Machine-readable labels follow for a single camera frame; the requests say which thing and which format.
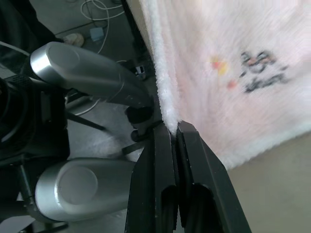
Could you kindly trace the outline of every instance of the yellow dot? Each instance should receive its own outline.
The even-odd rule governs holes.
[[[225,75],[227,73],[228,70],[228,65],[226,62],[222,62],[220,64],[220,67],[218,69],[218,75]]]

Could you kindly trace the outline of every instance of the blue object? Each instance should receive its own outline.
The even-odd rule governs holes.
[[[92,41],[102,40],[104,38],[103,28],[92,28],[89,30]]]

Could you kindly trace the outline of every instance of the black clamp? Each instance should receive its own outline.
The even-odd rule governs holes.
[[[225,167],[186,122],[173,138],[164,124],[135,165],[126,233],[172,233],[179,209],[187,233],[250,233]]]

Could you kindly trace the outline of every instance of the metal tripod leg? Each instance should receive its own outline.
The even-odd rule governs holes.
[[[89,121],[89,120],[86,120],[86,119],[84,119],[82,117],[76,116],[73,113],[66,112],[66,114],[67,114],[67,119],[68,120],[72,120],[74,122],[77,122],[77,123],[80,123],[80,124],[92,127],[94,129],[97,129],[97,130],[105,130],[106,129],[105,127],[103,127],[101,125],[95,124],[92,121]]]

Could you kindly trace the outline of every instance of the pink fleece blanket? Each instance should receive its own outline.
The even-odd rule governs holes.
[[[172,133],[233,168],[311,129],[310,0],[140,1]]]

